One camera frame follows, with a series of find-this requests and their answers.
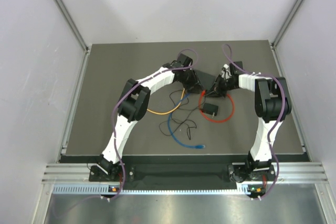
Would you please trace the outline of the black network switch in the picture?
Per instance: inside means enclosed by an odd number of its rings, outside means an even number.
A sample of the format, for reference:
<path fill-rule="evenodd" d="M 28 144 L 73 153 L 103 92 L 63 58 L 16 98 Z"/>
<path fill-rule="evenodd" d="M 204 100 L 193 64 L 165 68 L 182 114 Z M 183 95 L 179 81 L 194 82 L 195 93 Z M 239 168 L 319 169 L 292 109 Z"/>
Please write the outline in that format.
<path fill-rule="evenodd" d="M 214 83 L 215 78 L 216 76 L 203 72 L 203 76 L 202 76 L 203 90 L 206 90 L 206 91 L 210 90 L 212 84 Z"/>

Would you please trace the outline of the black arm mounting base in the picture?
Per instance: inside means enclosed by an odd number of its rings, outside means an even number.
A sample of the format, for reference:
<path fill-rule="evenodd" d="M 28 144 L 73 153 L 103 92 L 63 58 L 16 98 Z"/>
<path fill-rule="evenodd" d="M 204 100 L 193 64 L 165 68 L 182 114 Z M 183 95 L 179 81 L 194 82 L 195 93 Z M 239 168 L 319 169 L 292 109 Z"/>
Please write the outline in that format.
<path fill-rule="evenodd" d="M 221 190 L 235 189 L 238 183 L 272 181 L 274 168 L 259 178 L 244 174 L 243 164 L 125 164 L 125 175 L 119 166 L 117 173 L 108 175 L 98 166 L 89 174 L 91 182 L 120 182 L 123 190 Z"/>

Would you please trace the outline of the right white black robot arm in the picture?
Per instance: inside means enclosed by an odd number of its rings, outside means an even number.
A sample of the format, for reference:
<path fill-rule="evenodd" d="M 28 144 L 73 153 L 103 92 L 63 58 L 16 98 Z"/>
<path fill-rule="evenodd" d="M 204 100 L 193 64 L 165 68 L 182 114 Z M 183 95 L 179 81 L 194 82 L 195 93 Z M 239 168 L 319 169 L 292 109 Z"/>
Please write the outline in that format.
<path fill-rule="evenodd" d="M 254 144 L 245 161 L 244 174 L 252 180 L 270 172 L 273 145 L 277 131 L 292 105 L 286 79 L 273 78 L 260 72 L 247 72 L 241 61 L 222 68 L 215 78 L 211 91 L 226 95 L 230 90 L 245 89 L 254 93 L 254 108 L 258 127 Z"/>

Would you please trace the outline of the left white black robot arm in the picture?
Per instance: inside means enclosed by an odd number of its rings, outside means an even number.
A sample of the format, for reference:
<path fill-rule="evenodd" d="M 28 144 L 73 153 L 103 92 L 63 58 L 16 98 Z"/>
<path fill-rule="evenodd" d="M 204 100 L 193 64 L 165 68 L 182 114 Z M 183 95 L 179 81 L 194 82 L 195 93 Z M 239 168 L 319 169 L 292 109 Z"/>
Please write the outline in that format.
<path fill-rule="evenodd" d="M 97 162 L 103 177 L 107 180 L 117 178 L 125 144 L 134 126 L 145 116 L 150 96 L 175 81 L 186 84 L 186 79 L 194 73 L 195 64 L 192 58 L 180 52 L 176 60 L 164 64 L 149 76 L 126 82 L 112 111 L 110 141 Z"/>

